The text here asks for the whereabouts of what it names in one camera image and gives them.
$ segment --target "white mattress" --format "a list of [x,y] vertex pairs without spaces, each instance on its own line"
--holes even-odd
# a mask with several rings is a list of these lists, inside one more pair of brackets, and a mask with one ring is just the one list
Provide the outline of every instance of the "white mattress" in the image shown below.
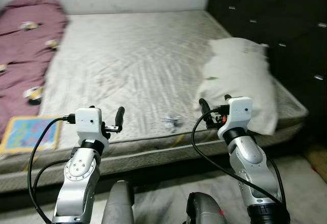
[[[192,102],[211,55],[209,39],[229,37],[203,11],[70,16],[46,77],[41,114],[63,115],[95,105],[114,123],[126,109],[123,131],[111,142],[172,135],[168,112],[181,116],[175,134],[190,132]],[[77,143],[64,125],[59,149]]]

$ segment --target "tiled floor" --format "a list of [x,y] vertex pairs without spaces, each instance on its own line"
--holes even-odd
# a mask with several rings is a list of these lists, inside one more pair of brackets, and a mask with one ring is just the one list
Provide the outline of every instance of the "tiled floor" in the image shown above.
[[[279,158],[292,224],[325,224],[327,220],[327,184],[301,156]],[[163,181],[135,189],[136,224],[181,224],[185,221],[190,192],[210,194],[224,210],[231,224],[250,223],[238,184],[220,171]],[[96,195],[91,223],[101,223],[108,193]],[[54,205],[43,206],[50,217]],[[0,223],[38,224],[41,218],[33,208],[0,214]]]

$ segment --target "yellow border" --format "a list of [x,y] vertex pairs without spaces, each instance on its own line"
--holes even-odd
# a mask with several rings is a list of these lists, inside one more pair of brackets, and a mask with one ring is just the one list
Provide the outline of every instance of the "yellow border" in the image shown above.
[[[17,153],[23,153],[23,152],[31,152],[33,150],[33,148],[15,148],[15,149],[7,149],[6,148],[6,144],[7,144],[7,140],[10,136],[10,132],[13,128],[13,125],[14,125],[14,122],[16,120],[20,120],[20,119],[48,119],[48,118],[58,118],[60,116],[14,116],[10,119],[10,121],[8,122],[8,125],[7,125],[7,128],[5,130],[5,133],[4,133],[4,136],[3,136],[3,139],[1,141],[1,144],[0,144],[0,154],[17,154]],[[55,143],[53,144],[52,146],[52,149],[56,149],[57,145],[58,145],[58,141],[59,141],[59,134],[60,134],[60,129],[61,129],[61,125],[62,125],[62,121],[58,121],[57,122],[58,125],[57,125],[57,130],[56,130],[56,133],[55,133]],[[43,151],[45,150],[46,147],[45,146],[39,146],[38,147],[38,151]]]

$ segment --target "pillow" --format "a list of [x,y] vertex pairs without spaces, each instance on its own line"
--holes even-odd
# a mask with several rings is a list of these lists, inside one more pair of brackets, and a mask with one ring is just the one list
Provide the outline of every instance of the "pillow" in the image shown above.
[[201,115],[198,103],[204,98],[211,108],[227,104],[224,95],[252,98],[252,119],[249,130],[263,135],[275,131],[278,112],[272,76],[266,62],[265,48],[250,40],[227,38],[210,41],[213,53],[203,69],[194,108]]

